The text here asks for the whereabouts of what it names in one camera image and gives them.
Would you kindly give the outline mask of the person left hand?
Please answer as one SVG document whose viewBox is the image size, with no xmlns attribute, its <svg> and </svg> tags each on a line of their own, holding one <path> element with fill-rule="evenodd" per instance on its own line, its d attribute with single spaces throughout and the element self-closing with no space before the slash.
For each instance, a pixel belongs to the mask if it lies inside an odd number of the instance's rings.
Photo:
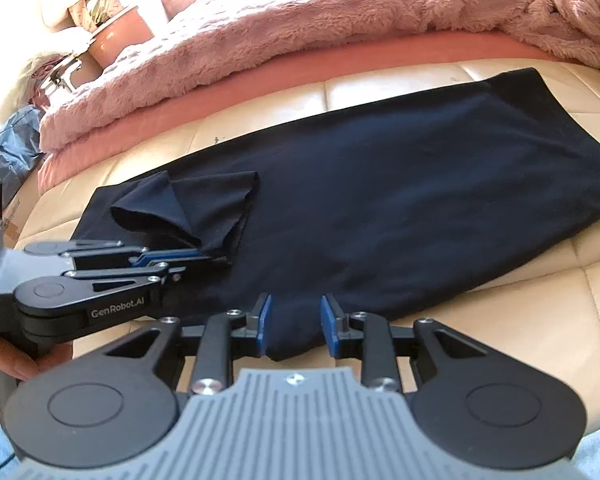
<svg viewBox="0 0 600 480">
<path fill-rule="evenodd" d="M 0 371 L 24 382 L 51 368 L 68 362 L 73 357 L 73 344 L 58 344 L 45 356 L 32 359 L 0 337 Z"/>
</svg>

